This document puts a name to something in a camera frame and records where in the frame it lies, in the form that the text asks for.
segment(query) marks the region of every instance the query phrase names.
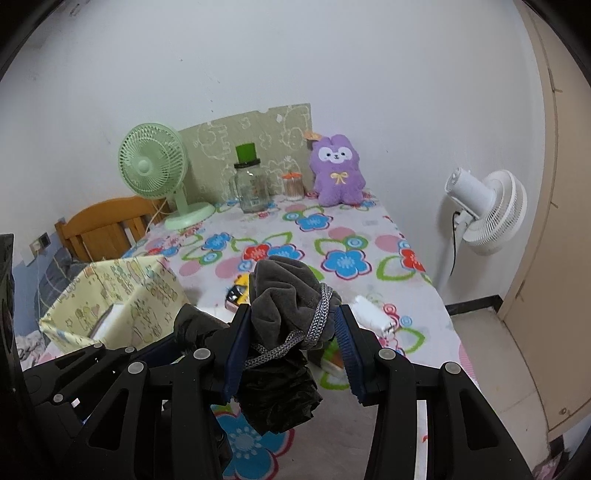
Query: green desk fan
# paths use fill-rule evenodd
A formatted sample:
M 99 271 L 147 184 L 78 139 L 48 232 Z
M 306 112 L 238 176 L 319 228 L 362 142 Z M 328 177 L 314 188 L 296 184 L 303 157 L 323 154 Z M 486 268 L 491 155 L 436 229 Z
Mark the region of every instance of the green desk fan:
M 172 128 L 141 124 L 129 132 L 118 155 L 119 172 L 139 196 L 154 200 L 174 195 L 177 211 L 164 222 L 169 230 L 182 230 L 215 213 L 206 202 L 187 204 L 183 180 L 189 161 L 183 139 Z

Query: yellow bow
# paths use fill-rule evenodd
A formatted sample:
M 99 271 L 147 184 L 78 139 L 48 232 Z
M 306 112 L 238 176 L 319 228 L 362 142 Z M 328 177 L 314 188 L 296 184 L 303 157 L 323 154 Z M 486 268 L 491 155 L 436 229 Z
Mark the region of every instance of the yellow bow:
M 343 185 L 347 185 L 347 182 L 345 182 L 345 179 L 349 177 L 349 174 L 345 171 L 342 171 L 341 173 L 331 173 L 330 174 L 330 178 L 331 179 L 336 179 L 336 183 L 335 185 L 338 185 L 339 183 L 342 183 Z

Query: door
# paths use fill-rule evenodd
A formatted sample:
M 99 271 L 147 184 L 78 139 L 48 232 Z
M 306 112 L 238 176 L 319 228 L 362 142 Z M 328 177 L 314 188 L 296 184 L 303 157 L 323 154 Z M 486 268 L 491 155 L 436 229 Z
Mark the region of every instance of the door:
M 504 320 L 554 438 L 591 413 L 591 87 L 551 28 L 534 21 L 556 99 L 556 176 L 539 247 Z

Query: orange lid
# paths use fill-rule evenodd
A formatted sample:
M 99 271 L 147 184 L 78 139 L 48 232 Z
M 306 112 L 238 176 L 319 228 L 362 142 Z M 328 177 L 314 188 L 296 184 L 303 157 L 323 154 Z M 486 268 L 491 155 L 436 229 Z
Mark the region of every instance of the orange lid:
M 291 179 L 300 179 L 301 178 L 301 173 L 297 173 L 297 172 L 289 172 L 286 173 L 285 175 L 283 175 L 281 177 L 284 180 L 291 180 Z

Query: floor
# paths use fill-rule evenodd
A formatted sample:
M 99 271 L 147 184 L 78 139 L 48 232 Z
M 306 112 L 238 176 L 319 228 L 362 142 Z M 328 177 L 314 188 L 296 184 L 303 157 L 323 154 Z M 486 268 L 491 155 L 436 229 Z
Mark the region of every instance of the floor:
M 548 456 L 547 426 L 530 372 L 509 330 L 495 312 L 452 317 L 485 398 L 533 469 Z

